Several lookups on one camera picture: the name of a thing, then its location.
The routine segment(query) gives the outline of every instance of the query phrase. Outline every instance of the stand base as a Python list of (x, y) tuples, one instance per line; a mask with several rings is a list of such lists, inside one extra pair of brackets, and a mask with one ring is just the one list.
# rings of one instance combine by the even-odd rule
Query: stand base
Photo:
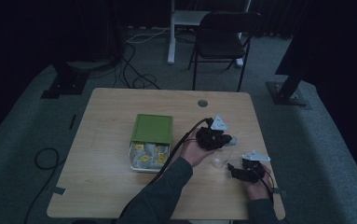
[(50, 86), (49, 90), (44, 91), (41, 95), (41, 99), (58, 99), (60, 95), (80, 95), (85, 88), (86, 82), (89, 77), (89, 73), (76, 73), (76, 79), (69, 88), (63, 88), (56, 77)]
[(311, 109), (309, 103), (303, 99), (299, 89), (290, 98), (285, 99), (279, 95), (283, 82), (266, 82), (266, 85), (275, 105), (298, 105), (301, 108)]

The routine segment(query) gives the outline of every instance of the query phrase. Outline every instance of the cable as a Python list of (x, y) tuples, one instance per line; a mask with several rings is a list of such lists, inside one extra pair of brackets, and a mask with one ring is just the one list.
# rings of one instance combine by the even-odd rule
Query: cable
[(274, 189), (274, 180), (273, 180), (273, 178), (271, 177), (271, 175), (267, 172), (267, 171), (265, 171), (265, 173), (267, 173), (268, 174), (268, 176), (270, 177), (270, 179), (271, 179), (271, 183), (272, 183), (272, 186), (271, 186), (271, 189), (270, 189), (270, 187), (268, 186), (268, 184), (266, 184), (266, 182), (263, 180), (263, 178), (262, 178), (262, 176), (260, 176), (257, 172), (256, 172), (256, 170), (254, 170), (252, 167), (250, 167), (250, 169), (254, 172), (254, 174), (256, 174), (257, 175), (257, 177), (259, 178), (259, 180), (260, 181), (262, 181), (262, 183), (263, 183), (263, 185), (266, 187), (266, 189), (268, 190), (268, 197), (270, 198), (270, 200), (271, 200), (271, 203), (272, 204), (274, 204), (274, 197), (273, 197), (273, 189)]
[[(140, 35), (135, 35), (135, 36), (129, 38), (128, 40), (126, 40), (126, 43), (128, 43), (128, 44), (142, 44), (142, 43), (145, 43), (146, 41), (148, 41), (148, 40), (150, 40), (150, 39), (152, 39), (152, 38), (154, 38), (154, 37), (156, 37), (156, 36), (158, 36), (158, 35), (162, 35), (162, 34), (163, 34), (166, 30), (168, 30), (169, 28), (170, 28), (170, 26), (167, 27), (167, 28), (164, 28), (161, 32), (159, 32), (159, 33), (157, 33), (157, 34), (140, 34)], [(133, 42), (133, 41), (131, 41), (132, 39), (137, 38), (137, 37), (139, 37), (139, 36), (143, 36), (143, 35), (145, 35), (145, 36), (151, 35), (151, 36), (148, 37), (146, 40), (143, 40), (143, 41), (139, 41), (139, 42)]]
[(193, 128), (184, 135), (184, 137), (181, 138), (181, 140), (175, 145), (174, 149), (172, 150), (172, 153), (170, 154), (169, 158), (166, 160), (166, 162), (164, 163), (163, 167), (161, 167), (160, 171), (158, 172), (158, 174), (151, 180), (151, 182), (149, 182), (148, 185), (154, 184), (156, 181), (158, 181), (158, 179), (160, 178), (160, 176), (164, 173), (164, 171), (166, 170), (166, 168), (169, 166), (170, 162), (172, 161), (172, 158), (175, 155), (175, 152), (178, 150), (178, 148), (184, 143), (184, 141), (186, 140), (186, 138), (193, 133), (193, 131), (195, 131), (196, 128), (199, 127), (199, 125), (202, 122), (207, 121), (208, 119), (202, 119), (201, 121), (199, 121), (197, 124), (195, 124), (195, 126), (193, 126)]
[[(122, 62), (120, 61), (119, 65), (118, 65), (118, 69), (119, 69), (119, 76), (120, 74), (122, 73)], [(114, 78), (115, 78), (115, 81), (114, 81), (114, 84), (112, 85), (112, 88), (115, 87), (115, 85), (117, 84), (117, 69), (114, 71)]]
[[(41, 166), (41, 165), (38, 163), (38, 157), (39, 157), (39, 155), (40, 155), (41, 153), (43, 153), (43, 152), (45, 152), (45, 151), (49, 151), (49, 150), (53, 151), (53, 152), (55, 153), (55, 155), (56, 155), (55, 163), (54, 163), (54, 165), (49, 166), (49, 167)], [(56, 173), (57, 168), (58, 168), (60, 165), (62, 165), (62, 164), (65, 163), (65, 159), (62, 160), (62, 161), (59, 161), (59, 160), (60, 160), (59, 152), (58, 152), (55, 148), (53, 148), (53, 147), (42, 148), (41, 150), (39, 150), (39, 151), (35, 154), (35, 157), (34, 157), (35, 166), (38, 167), (38, 169), (40, 169), (40, 170), (52, 170), (52, 173), (50, 174), (50, 176), (49, 176), (47, 182), (45, 182), (45, 184), (44, 184), (44, 186), (42, 187), (42, 189), (38, 191), (38, 193), (36, 194), (35, 198), (34, 198), (33, 201), (31, 202), (30, 207), (29, 207), (29, 209), (28, 209), (28, 211), (27, 211), (27, 213), (26, 213), (26, 217), (25, 217), (25, 219), (24, 219), (24, 221), (23, 221), (24, 224), (26, 224), (26, 223), (28, 222), (30, 213), (31, 213), (31, 211), (32, 211), (32, 209), (33, 209), (33, 207), (34, 207), (34, 204), (35, 204), (36, 200), (39, 198), (39, 196), (41, 195), (41, 193), (42, 193), (42, 192), (45, 190), (45, 188), (48, 186), (50, 180), (52, 179), (52, 177), (53, 177), (54, 174)]]
[[(122, 57), (123, 61), (125, 61), (126, 64), (125, 64), (125, 66), (124, 66), (124, 68), (123, 68), (123, 74), (122, 74), (124, 80), (122, 80), (122, 77), (119, 76), (120, 81), (122, 81), (129, 89), (140, 89), (140, 88), (138, 88), (138, 87), (135, 86), (135, 83), (138, 82), (139, 80), (141, 80), (141, 78), (142, 78), (142, 79), (146, 80), (147, 82), (149, 82), (150, 84), (145, 86), (144, 81), (141, 80), (141, 81), (143, 82), (143, 87), (142, 87), (141, 89), (144, 89), (145, 87), (148, 87), (148, 86), (155, 86), (158, 90), (161, 90), (161, 88), (155, 83), (155, 82), (157, 81), (157, 79), (156, 79), (155, 76), (153, 76), (153, 75), (151, 75), (151, 74), (141, 75), (141, 74), (130, 64), (130, 61), (132, 60), (132, 58), (133, 58), (134, 55), (135, 55), (135, 47), (134, 47), (133, 45), (129, 44), (129, 43), (126, 43), (126, 44), (127, 44), (128, 46), (130, 46), (130, 47), (133, 49), (133, 53), (132, 53), (132, 55), (130, 56), (130, 58), (129, 58), (128, 60), (126, 60), (124, 57)], [(135, 79), (132, 81), (132, 83), (131, 83), (132, 86), (130, 85), (129, 81), (128, 81), (127, 78), (126, 78), (126, 68), (127, 68), (127, 66), (129, 66), (129, 67), (137, 74), (137, 76), (138, 76), (137, 78), (135, 78)], [(154, 80), (152, 81), (152, 80), (150, 80), (149, 78), (147, 78), (146, 76), (151, 76)]]

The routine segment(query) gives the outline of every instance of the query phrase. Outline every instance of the hand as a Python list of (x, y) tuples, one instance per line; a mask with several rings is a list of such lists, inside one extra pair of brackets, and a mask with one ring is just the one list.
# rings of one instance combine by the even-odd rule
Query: hand
[(199, 129), (196, 129), (190, 136), (187, 138), (187, 141), (182, 147), (180, 156), (190, 163), (192, 167), (199, 165), (204, 158), (214, 153), (214, 150), (207, 151), (204, 148), (201, 148), (196, 141), (196, 133)]
[[(270, 176), (269, 176), (269, 174), (271, 174), (271, 171), (264, 164), (262, 164), (262, 166), (265, 168), (266, 171), (265, 176), (263, 177), (263, 181), (265, 181), (265, 183), (268, 185), (268, 188), (271, 189)], [(242, 185), (245, 187), (245, 190), (247, 191), (248, 198), (250, 199), (250, 201), (258, 200), (258, 199), (269, 199), (268, 189), (262, 183), (262, 181), (258, 180), (256, 183), (242, 181)]]

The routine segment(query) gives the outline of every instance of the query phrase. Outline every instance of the black cable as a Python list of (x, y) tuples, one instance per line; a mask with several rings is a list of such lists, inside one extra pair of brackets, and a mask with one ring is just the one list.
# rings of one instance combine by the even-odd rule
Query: black cable
[[(175, 39), (180, 43), (184, 43), (184, 44), (194, 44), (195, 43), (194, 40), (189, 40), (189, 39), (182, 38), (182, 37), (180, 37), (180, 35), (194, 35), (194, 36), (196, 36), (195, 32), (191, 32), (191, 31), (185, 30), (185, 32), (177, 32), (175, 34)], [(155, 39), (155, 38), (165, 38), (165, 37), (170, 37), (170, 34), (168, 34), (168, 33), (159, 34), (158, 36), (155, 36), (153, 38)], [(127, 42), (127, 44), (138, 44), (138, 43)]]
[[(120, 76), (120, 74), (122, 73), (122, 62), (121, 61), (118, 65), (118, 69), (119, 69), (119, 76)], [(114, 88), (115, 85), (117, 84), (117, 69), (114, 71), (114, 78), (115, 78), (115, 81), (114, 81), (114, 84), (112, 85), (112, 88)]]
[(274, 196), (273, 196), (273, 191), (272, 189), (274, 189), (274, 181), (273, 181), (273, 178), (271, 177), (271, 175), (265, 171), (265, 173), (268, 174), (268, 177), (271, 179), (271, 182), (272, 182), (272, 189), (270, 189), (270, 187), (268, 186), (268, 184), (266, 184), (266, 182), (263, 180), (262, 176), (260, 176), (256, 170), (254, 170), (252, 167), (250, 167), (250, 169), (254, 172), (254, 174), (257, 175), (257, 177), (259, 178), (260, 181), (262, 181), (263, 185), (266, 187), (266, 189), (268, 190), (268, 197), (270, 198), (271, 200), (271, 203), (274, 204)]
[[(47, 167), (41, 166), (41, 165), (38, 163), (38, 157), (39, 157), (39, 155), (40, 155), (41, 153), (43, 153), (43, 152), (45, 152), (45, 151), (49, 151), (49, 150), (51, 150), (51, 151), (53, 151), (53, 152), (55, 153), (55, 155), (56, 155), (56, 160), (55, 160), (55, 162), (54, 162), (54, 164), (53, 164), (52, 166), (47, 166)], [(64, 159), (63, 161), (59, 161), (59, 160), (60, 160), (59, 152), (58, 152), (55, 148), (53, 148), (53, 147), (42, 148), (41, 150), (39, 150), (39, 151), (36, 153), (36, 155), (35, 155), (35, 157), (34, 157), (35, 166), (38, 167), (38, 169), (40, 169), (40, 170), (52, 170), (52, 173), (50, 174), (50, 176), (49, 176), (47, 182), (45, 182), (45, 184), (44, 184), (44, 186), (42, 187), (42, 189), (38, 191), (38, 193), (36, 194), (35, 198), (34, 198), (33, 201), (31, 202), (30, 207), (29, 207), (29, 209), (28, 209), (28, 211), (27, 211), (26, 217), (25, 217), (25, 219), (24, 219), (24, 221), (23, 221), (24, 224), (26, 224), (26, 223), (28, 222), (30, 213), (31, 213), (31, 211), (32, 211), (32, 209), (33, 209), (33, 207), (34, 207), (34, 204), (35, 204), (36, 200), (39, 198), (39, 196), (41, 195), (41, 193), (42, 193), (42, 192), (45, 190), (45, 188), (48, 186), (50, 180), (52, 179), (52, 177), (53, 177), (54, 174), (56, 173), (57, 168), (58, 168), (60, 165), (62, 165), (62, 164), (65, 163), (65, 159)]]
[[(126, 86), (129, 88), (129, 89), (139, 89), (139, 88), (137, 88), (136, 86), (135, 86), (135, 83), (136, 82), (138, 82), (138, 80), (140, 79), (140, 78), (142, 78), (142, 79), (145, 79), (147, 82), (149, 82), (150, 83), (150, 85), (147, 85), (147, 86), (155, 86), (158, 90), (160, 90), (160, 87), (155, 83), (156, 81), (157, 81), (157, 79), (155, 78), (155, 76), (153, 76), (153, 75), (150, 75), (150, 74), (145, 74), (145, 75), (141, 75), (131, 64), (130, 64), (130, 61), (132, 60), (132, 58), (134, 57), (134, 54), (135, 54), (135, 47), (133, 46), (133, 45), (131, 45), (131, 44), (129, 44), (129, 43), (126, 43), (128, 46), (130, 46), (131, 48), (132, 48), (132, 50), (133, 50), (133, 53), (132, 53), (132, 55), (130, 56), (130, 58), (128, 59), (128, 60), (126, 60), (124, 57), (122, 57), (122, 59), (123, 59), (123, 61), (125, 61), (126, 62), (126, 64), (125, 64), (125, 66), (124, 66), (124, 68), (123, 68), (123, 78), (124, 78), (124, 81), (122, 80), (122, 79), (120, 79), (123, 83), (125, 83), (126, 84)], [(126, 68), (127, 68), (127, 66), (129, 66), (136, 74), (137, 74), (137, 78), (135, 78), (133, 81), (132, 81), (132, 86), (129, 84), (129, 81), (126, 79)], [(152, 80), (149, 80), (146, 76), (151, 76), (151, 77), (153, 77), (153, 81)]]
[(169, 166), (170, 162), (172, 161), (172, 158), (175, 155), (175, 152), (178, 150), (178, 148), (184, 143), (184, 141), (186, 140), (186, 138), (193, 133), (193, 131), (195, 131), (195, 129), (197, 129), (199, 127), (199, 125), (202, 122), (207, 121), (207, 119), (202, 119), (201, 121), (199, 121), (195, 126), (193, 126), (193, 128), (184, 135), (184, 137), (181, 138), (181, 140), (175, 145), (174, 149), (172, 150), (172, 153), (170, 154), (169, 158), (166, 160), (166, 162), (164, 163), (163, 167), (161, 167), (160, 171), (158, 172), (158, 174), (151, 180), (151, 182), (149, 182), (148, 185), (154, 184), (156, 181), (158, 181), (158, 179), (160, 178), (160, 176), (164, 173), (164, 171), (166, 170), (166, 168)]
[[(187, 39), (187, 38), (181, 37), (183, 35), (190, 35), (190, 36), (192, 36), (192, 39)], [(186, 27), (186, 30), (184, 32), (180, 32), (180, 33), (175, 35), (175, 40), (177, 42), (180, 42), (180, 43), (183, 43), (183, 44), (193, 45), (196, 42), (195, 39), (196, 39), (196, 32), (189, 31), (187, 27)]]

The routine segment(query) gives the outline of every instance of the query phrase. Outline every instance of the chair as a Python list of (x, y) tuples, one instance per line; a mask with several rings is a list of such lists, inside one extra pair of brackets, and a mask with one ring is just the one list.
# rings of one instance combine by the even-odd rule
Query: chair
[[(237, 88), (237, 91), (240, 91), (251, 38), (259, 30), (261, 22), (261, 15), (255, 12), (210, 12), (205, 15), (200, 22), (188, 66), (190, 69), (191, 64), (195, 63), (192, 90), (196, 87), (198, 63), (230, 63), (227, 70), (236, 59), (244, 57)], [(247, 34), (243, 44), (240, 40), (240, 33)], [(206, 61), (199, 61), (199, 56)]]

